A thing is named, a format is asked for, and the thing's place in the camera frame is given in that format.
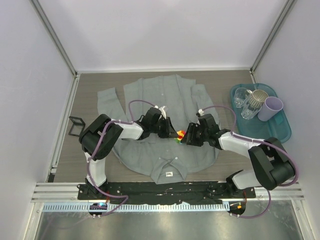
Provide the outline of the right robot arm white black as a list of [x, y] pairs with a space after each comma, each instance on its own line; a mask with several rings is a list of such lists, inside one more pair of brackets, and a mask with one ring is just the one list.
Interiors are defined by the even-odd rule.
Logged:
[[261, 186], [271, 191], [279, 186], [290, 186], [298, 179], [295, 164], [277, 138], [249, 138], [229, 129], [220, 129], [211, 114], [198, 115], [198, 122], [188, 125], [181, 143], [197, 147], [208, 143], [213, 148], [234, 152], [251, 161], [252, 170], [240, 170], [227, 178], [225, 190], [233, 198], [247, 188]]

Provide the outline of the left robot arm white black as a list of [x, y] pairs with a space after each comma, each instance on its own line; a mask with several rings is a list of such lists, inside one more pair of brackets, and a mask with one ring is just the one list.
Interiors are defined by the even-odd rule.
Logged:
[[130, 122], [101, 114], [79, 135], [78, 140], [87, 162], [86, 184], [90, 186], [89, 194], [93, 198], [100, 200], [106, 195], [106, 156], [119, 139], [141, 141], [150, 134], [156, 134], [161, 139], [179, 136], [165, 108], [151, 107], [138, 120]]

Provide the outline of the grey button-up shirt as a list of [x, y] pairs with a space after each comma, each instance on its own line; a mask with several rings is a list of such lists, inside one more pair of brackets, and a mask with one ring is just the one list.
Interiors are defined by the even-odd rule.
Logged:
[[[129, 122], [144, 115], [152, 103], [166, 106], [173, 128], [185, 131], [189, 123], [197, 122], [199, 109], [213, 105], [203, 84], [179, 75], [141, 78], [126, 84], [123, 90], [125, 108], [115, 88], [99, 91], [98, 113]], [[159, 138], [154, 133], [143, 140], [119, 139], [112, 150], [127, 168], [150, 176], [156, 184], [184, 181], [189, 173], [212, 166], [219, 155], [219, 150], [207, 142], [203, 146], [186, 145], [172, 138]]]

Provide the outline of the colourful pompom flower brooch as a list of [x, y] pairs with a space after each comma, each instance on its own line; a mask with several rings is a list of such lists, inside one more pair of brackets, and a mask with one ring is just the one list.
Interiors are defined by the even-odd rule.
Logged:
[[185, 134], [186, 134], [186, 131], [184, 131], [184, 130], [179, 130], [179, 131], [177, 131], [176, 133], [177, 133], [178, 137], [175, 139], [175, 141], [180, 144], [181, 141], [182, 141], [182, 139], [184, 138], [184, 136], [185, 136]]

